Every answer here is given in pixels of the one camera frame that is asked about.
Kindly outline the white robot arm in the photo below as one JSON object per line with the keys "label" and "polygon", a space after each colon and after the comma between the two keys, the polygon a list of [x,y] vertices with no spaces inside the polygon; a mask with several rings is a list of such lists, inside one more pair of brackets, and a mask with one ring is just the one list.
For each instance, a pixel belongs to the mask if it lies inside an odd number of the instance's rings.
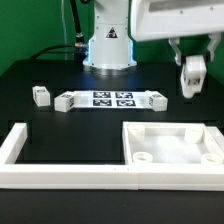
{"label": "white robot arm", "polygon": [[180,63],[182,37],[207,34],[209,59],[224,32],[224,0],[82,0],[94,3],[94,34],[84,65],[98,70],[135,66],[133,43],[167,39]]}

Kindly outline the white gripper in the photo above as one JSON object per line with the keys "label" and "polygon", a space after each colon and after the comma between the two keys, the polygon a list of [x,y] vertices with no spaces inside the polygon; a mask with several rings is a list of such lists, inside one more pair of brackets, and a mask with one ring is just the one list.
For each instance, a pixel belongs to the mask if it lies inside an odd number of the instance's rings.
{"label": "white gripper", "polygon": [[175,62],[182,63],[180,39],[209,34],[207,58],[212,62],[224,31],[224,0],[132,0],[131,36],[135,41],[168,39]]}

